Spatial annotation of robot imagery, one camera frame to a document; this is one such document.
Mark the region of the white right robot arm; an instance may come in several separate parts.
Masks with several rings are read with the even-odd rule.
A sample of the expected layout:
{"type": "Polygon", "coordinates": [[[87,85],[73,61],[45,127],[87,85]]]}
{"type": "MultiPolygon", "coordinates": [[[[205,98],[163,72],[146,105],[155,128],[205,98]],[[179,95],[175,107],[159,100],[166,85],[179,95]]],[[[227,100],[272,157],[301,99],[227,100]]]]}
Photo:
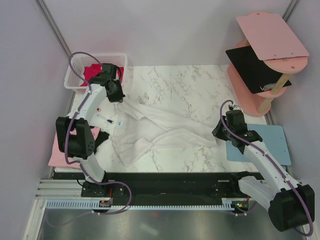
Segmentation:
{"type": "Polygon", "coordinates": [[[246,194],[264,207],[274,227],[280,231],[309,225],[307,236],[314,231],[315,192],[308,184],[303,185],[287,173],[275,160],[262,137],[249,130],[241,110],[231,109],[220,114],[212,135],[231,142],[239,152],[258,169],[265,183],[246,174],[229,184],[235,197],[246,194]]]}

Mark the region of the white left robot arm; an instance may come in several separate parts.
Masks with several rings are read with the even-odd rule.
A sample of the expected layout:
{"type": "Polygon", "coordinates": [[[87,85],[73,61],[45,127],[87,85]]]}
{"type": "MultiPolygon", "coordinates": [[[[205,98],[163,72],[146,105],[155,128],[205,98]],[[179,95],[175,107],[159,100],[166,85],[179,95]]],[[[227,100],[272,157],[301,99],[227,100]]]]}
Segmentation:
{"type": "Polygon", "coordinates": [[[104,197],[109,193],[110,185],[103,180],[105,171],[94,153],[95,139],[90,122],[103,100],[120,103],[125,94],[120,68],[111,63],[103,63],[100,68],[101,72],[86,83],[87,89],[79,105],[67,116],[58,117],[55,126],[58,148],[64,153],[66,164],[78,164],[86,180],[93,183],[92,191],[104,197]]]}

